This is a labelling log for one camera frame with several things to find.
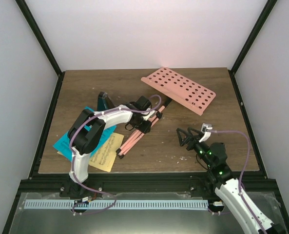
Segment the pink pegboard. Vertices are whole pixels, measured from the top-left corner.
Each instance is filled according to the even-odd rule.
[[[200,116],[216,96],[212,90],[167,67],[141,80]]]

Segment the wooden tabletop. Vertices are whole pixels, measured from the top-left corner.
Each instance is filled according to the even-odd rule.
[[[68,173],[71,163],[57,154],[54,143],[73,125],[80,112],[89,106],[96,110],[97,96],[104,91],[115,104],[136,101],[141,95],[149,97],[160,94],[141,82],[156,69],[132,70],[80,70],[65,73],[58,103],[53,116],[48,139],[41,159],[39,173]],[[195,114],[172,101],[163,111],[163,118],[134,146],[123,159],[117,158],[112,172],[196,172],[204,171],[195,162],[195,153],[180,147],[177,128],[191,126],[200,129],[202,123],[211,123],[216,130],[240,130],[247,133],[235,92],[226,68],[185,68],[174,69],[181,75],[213,90],[216,98],[202,116]],[[116,133],[125,136],[131,132],[124,124],[117,126]],[[244,137],[237,134],[212,134],[207,141],[224,142],[227,149],[227,163],[233,171],[241,171],[247,153]],[[248,171],[258,171],[258,164],[250,151]],[[102,173],[89,166],[89,172]]]

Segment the white perforated rail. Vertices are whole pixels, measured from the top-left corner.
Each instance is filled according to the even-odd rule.
[[[26,200],[25,209],[71,209],[75,200]],[[94,200],[76,209],[99,210],[111,205],[113,200]],[[199,210],[206,211],[207,200],[118,200],[111,210]]]

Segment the blue paper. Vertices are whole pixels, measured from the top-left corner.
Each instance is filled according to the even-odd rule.
[[[93,150],[90,154],[90,157],[95,154],[95,152],[110,138],[110,135],[114,132],[116,126],[110,127],[108,129],[105,129],[102,133],[101,139],[95,150]],[[70,150],[70,139],[67,137],[67,133],[64,134],[54,145],[53,147],[60,151],[68,160],[72,160],[72,152]]]

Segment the gray wall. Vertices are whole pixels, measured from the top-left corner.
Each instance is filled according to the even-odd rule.
[[[13,0],[0,0],[0,233],[28,172],[57,76]]]
[[[262,159],[289,213],[289,1],[278,1],[236,74]]]
[[[266,0],[26,0],[62,70],[231,68]]]

